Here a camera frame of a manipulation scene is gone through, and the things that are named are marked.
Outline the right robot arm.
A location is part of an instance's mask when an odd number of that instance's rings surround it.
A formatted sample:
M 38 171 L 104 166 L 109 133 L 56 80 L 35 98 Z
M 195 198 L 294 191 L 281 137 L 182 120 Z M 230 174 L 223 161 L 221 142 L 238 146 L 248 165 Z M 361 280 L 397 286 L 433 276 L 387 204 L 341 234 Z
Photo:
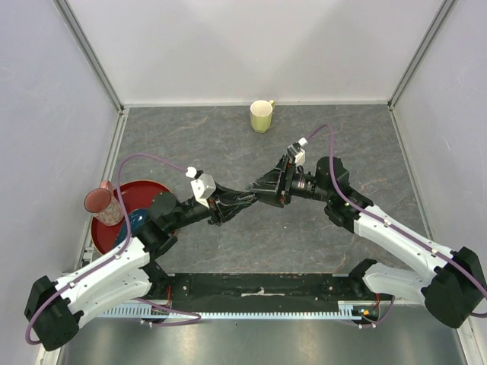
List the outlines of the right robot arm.
M 425 306 L 444 325 L 458 329 L 486 297 L 479 257 L 471 249 L 454 250 L 392 219 L 349 184 L 349 172 L 336 157 L 318 160 L 315 173 L 303 173 L 289 156 L 247 185 L 261 202 L 284 207 L 294 197 L 325 202 L 336 226 L 370 240 L 407 265 L 391 268 L 365 259 L 349 279 L 350 294 L 360 300 L 388 294 Z

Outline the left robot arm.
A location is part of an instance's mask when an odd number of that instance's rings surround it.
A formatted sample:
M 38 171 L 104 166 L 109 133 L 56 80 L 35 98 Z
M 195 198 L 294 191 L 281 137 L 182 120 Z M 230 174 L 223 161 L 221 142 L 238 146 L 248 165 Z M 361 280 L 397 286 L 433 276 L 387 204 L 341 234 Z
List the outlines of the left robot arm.
M 24 310 L 26 342 L 54 351 L 108 309 L 145 296 L 161 298 L 169 277 L 156 260 L 176 243 L 174 231 L 203 220 L 223 224 L 258 200 L 252 192 L 219 184 L 204 196 L 204 203 L 195 198 L 180 202 L 173 193 L 161 192 L 152 199 L 142 225 L 118 246 L 54 281 L 38 278 Z

